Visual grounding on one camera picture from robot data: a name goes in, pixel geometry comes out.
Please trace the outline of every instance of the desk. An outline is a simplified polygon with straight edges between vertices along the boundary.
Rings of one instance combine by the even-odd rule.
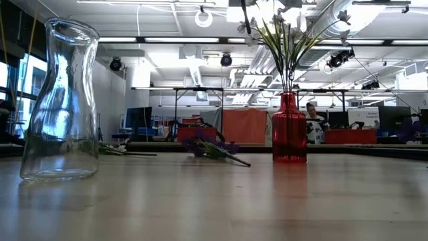
[[[308,156],[251,167],[188,153],[100,156],[92,178],[28,183],[20,158],[0,162],[0,234],[14,241],[425,240],[426,163]]]

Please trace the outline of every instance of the wooden table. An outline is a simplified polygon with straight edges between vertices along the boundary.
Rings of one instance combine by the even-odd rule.
[[[101,156],[96,176],[28,183],[19,158],[0,161],[0,240],[426,240],[426,163],[309,156],[252,167],[158,157]]]

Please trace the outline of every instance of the red glass vase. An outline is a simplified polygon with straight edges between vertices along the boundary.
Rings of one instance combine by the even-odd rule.
[[[272,151],[275,163],[306,163],[306,118],[297,109],[294,93],[281,94],[281,108],[272,117]]]

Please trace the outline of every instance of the glass carafe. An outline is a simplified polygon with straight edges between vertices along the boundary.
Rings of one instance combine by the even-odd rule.
[[[68,180],[98,170],[92,66],[100,36],[85,23],[46,24],[47,72],[26,134],[21,177]]]

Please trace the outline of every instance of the woman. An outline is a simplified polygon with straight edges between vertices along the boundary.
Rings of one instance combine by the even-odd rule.
[[[328,130],[330,125],[325,121],[324,117],[316,114],[315,106],[311,103],[306,104],[306,134],[308,143],[321,144],[324,142],[324,130]]]
[[[195,125],[201,128],[214,128],[213,125],[205,123],[205,121],[201,117],[196,119]],[[217,136],[220,138],[220,141],[225,142],[225,137],[218,131],[217,131]]]

